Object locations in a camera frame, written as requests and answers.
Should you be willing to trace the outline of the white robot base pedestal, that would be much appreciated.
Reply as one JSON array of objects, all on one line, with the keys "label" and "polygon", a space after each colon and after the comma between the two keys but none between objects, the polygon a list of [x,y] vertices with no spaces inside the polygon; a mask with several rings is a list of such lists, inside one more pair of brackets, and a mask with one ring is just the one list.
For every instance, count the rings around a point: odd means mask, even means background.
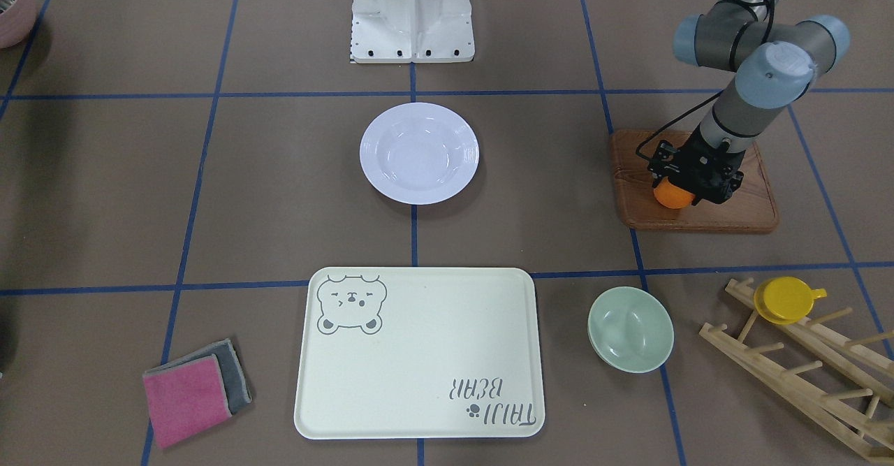
[{"label": "white robot base pedestal", "polygon": [[464,63],[476,42],[471,0],[353,0],[354,63]]}]

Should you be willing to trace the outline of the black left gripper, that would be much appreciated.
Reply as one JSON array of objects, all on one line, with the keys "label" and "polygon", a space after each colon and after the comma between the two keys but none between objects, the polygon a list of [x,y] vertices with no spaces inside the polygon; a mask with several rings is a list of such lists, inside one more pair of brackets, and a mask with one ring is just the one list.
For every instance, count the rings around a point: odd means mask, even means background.
[{"label": "black left gripper", "polygon": [[712,147],[699,131],[693,132],[681,147],[662,139],[648,160],[648,170],[654,176],[652,189],[667,177],[668,182],[696,196],[692,205],[700,201],[724,204],[744,179],[740,170],[744,152],[731,153],[728,149],[725,142],[718,148]]}]

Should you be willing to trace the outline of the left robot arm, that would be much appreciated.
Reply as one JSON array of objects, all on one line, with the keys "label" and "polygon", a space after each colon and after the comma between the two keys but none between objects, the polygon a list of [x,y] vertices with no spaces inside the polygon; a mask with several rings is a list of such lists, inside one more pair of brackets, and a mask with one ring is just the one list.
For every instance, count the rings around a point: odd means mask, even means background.
[{"label": "left robot arm", "polygon": [[782,24],[776,20],[780,1],[717,0],[677,27],[677,59],[733,78],[709,97],[710,109],[682,145],[662,140],[651,154],[636,148],[648,163],[660,205],[727,202],[744,180],[741,165],[754,141],[849,51],[852,37],[842,20],[818,15]]}]

